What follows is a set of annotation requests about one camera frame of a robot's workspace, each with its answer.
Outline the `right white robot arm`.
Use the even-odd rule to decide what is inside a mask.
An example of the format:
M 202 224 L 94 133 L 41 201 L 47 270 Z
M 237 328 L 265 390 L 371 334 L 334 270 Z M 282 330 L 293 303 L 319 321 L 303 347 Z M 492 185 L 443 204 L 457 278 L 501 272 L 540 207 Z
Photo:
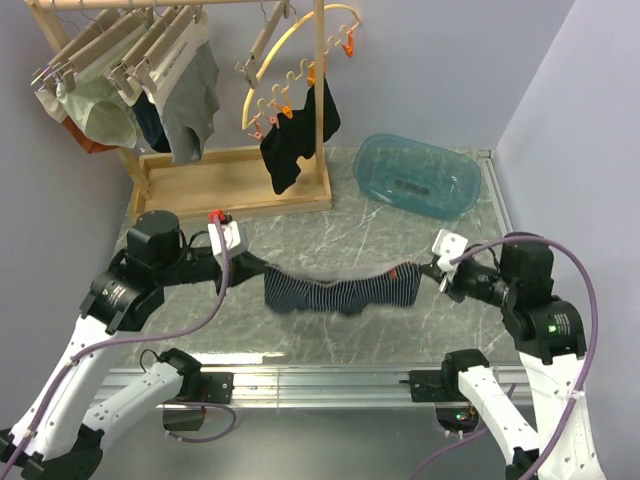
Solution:
M 555 252 L 581 274 L 591 326 L 553 292 Z M 468 402 L 499 446 L 508 479 L 602 479 L 584 389 L 598 339 L 593 282 L 581 261 L 559 243 L 510 233 L 485 244 L 440 230 L 432 260 L 422 266 L 441 293 L 499 309 L 529 384 L 535 422 L 520 414 L 477 349 L 445 355 L 438 372 L 409 374 L 413 402 Z

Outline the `navy striped underwear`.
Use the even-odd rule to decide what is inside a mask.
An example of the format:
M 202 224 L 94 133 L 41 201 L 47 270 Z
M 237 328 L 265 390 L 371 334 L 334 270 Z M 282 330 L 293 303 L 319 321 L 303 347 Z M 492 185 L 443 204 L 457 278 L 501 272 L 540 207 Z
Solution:
M 278 314 L 355 316 L 371 305 L 412 306 L 420 283 L 420 266 L 411 261 L 317 273 L 270 267 L 264 274 L 264 301 Z

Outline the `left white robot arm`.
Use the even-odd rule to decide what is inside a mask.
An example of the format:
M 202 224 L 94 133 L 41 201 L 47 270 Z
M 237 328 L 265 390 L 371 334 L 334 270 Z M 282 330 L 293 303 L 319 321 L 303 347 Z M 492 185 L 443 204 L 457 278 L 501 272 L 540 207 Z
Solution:
M 25 479 L 88 479 L 105 451 L 158 406 L 182 405 L 204 418 L 231 408 L 233 376 L 209 375 L 190 354 L 171 348 L 156 355 L 137 379 L 110 398 L 94 400 L 126 344 L 156 342 L 167 334 L 142 335 L 146 321 L 171 286 L 212 282 L 220 308 L 228 288 L 263 274 L 264 260 L 247 249 L 236 221 L 213 212 L 210 244 L 194 246 L 176 214 L 152 211 L 129 228 L 126 245 L 91 284 L 69 343 L 37 399 L 1 432 L 1 472 L 18 468 Z

